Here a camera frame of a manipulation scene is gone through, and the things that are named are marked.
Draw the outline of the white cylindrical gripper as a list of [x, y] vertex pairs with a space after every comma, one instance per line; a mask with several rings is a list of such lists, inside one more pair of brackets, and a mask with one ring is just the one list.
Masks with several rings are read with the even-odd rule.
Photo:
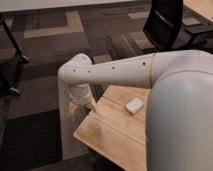
[[73, 102], [70, 103], [68, 107], [68, 111], [70, 114], [75, 113], [77, 105], [86, 105], [88, 103], [88, 107], [93, 112], [96, 111], [97, 103], [92, 100], [92, 92], [89, 84], [81, 84], [74, 87], [69, 87], [69, 96], [71, 101]]

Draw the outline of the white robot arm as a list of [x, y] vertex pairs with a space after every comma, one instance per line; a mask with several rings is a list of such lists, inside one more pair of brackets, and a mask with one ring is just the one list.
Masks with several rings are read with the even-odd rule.
[[213, 54], [178, 50], [94, 64], [79, 53], [58, 78], [78, 105], [91, 102], [92, 84], [150, 89], [148, 171], [213, 171]]

